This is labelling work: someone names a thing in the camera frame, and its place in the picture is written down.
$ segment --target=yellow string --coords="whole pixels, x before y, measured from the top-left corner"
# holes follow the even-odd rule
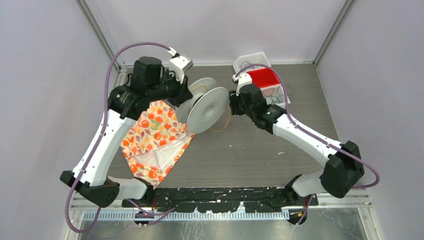
[[[206,89],[206,91],[208,90],[208,87],[205,86],[205,85],[199,85],[199,86],[194,87],[194,88],[189,88],[188,90],[193,91],[193,90],[196,90],[196,89],[198,89],[200,87],[204,87]],[[230,123],[230,120],[231,120],[231,108],[230,108],[230,115],[229,115],[228,121],[226,122],[226,124],[224,126],[224,129],[222,129],[222,130],[216,130],[216,129],[209,128],[209,131],[211,131],[211,132],[217,132],[217,133],[223,133],[225,131],[225,129],[227,128],[228,124]]]

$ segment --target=metal ruler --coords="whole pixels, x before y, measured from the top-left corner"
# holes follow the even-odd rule
[[[102,210],[98,216],[98,221],[154,221],[160,216],[148,218],[136,218],[139,211],[128,210]],[[83,219],[85,221],[94,220],[96,210],[86,210]],[[289,210],[281,209],[281,212],[255,212],[246,213],[244,209],[235,212],[223,213],[201,213],[197,210],[191,213],[171,212],[162,221],[231,221],[231,220],[288,220]]]

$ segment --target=orange flower print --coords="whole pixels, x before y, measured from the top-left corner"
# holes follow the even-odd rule
[[[172,166],[169,166],[166,170],[165,170],[165,174],[168,174],[171,171]]]
[[[141,122],[141,126],[142,126],[143,128],[147,128],[147,127],[149,126],[149,121],[147,121],[147,120],[143,120],[143,121]]]
[[[162,135],[161,135],[161,133],[160,132],[157,132],[157,133],[155,133],[154,134],[154,139],[156,139],[156,140],[160,140],[161,139],[161,137],[162,137]]]
[[[132,164],[130,168],[131,168],[131,172],[133,174],[135,174],[137,172],[137,166],[136,165]]]
[[[141,168],[141,169],[144,169],[145,168],[145,166],[143,164],[139,163],[139,162],[137,162],[135,165],[137,167]]]
[[[155,118],[154,118],[154,120],[155,120],[157,123],[159,123],[159,124],[161,124],[161,123],[163,123],[163,122],[164,122],[164,119],[163,119],[162,117],[160,117],[160,116],[155,117]]]
[[[149,176],[151,179],[155,179],[155,178],[158,176],[158,174],[157,174],[155,171],[150,170],[150,171],[148,172],[148,176]]]

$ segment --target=table surface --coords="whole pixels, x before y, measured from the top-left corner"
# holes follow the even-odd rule
[[[312,64],[290,64],[275,65],[274,69],[292,89],[288,89],[288,95],[293,116],[315,131],[338,139],[315,67]],[[210,77],[221,87],[236,89],[231,80],[232,66],[195,66],[186,74],[189,84]],[[216,125],[223,127],[228,115]],[[255,127],[247,116],[231,116],[224,132],[207,130],[196,134],[159,187],[284,186],[298,174],[321,169],[307,153],[291,142]],[[133,177],[120,149],[108,175]]]

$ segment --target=orange floral fabric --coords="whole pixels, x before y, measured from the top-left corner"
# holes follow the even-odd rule
[[[175,111],[163,101],[150,103],[126,134],[121,149],[135,177],[142,178],[156,188],[184,153],[194,134],[187,132],[187,125],[177,121]],[[169,166],[163,170],[160,166],[146,164],[140,155],[156,150],[161,146],[182,140],[184,145],[177,151]]]

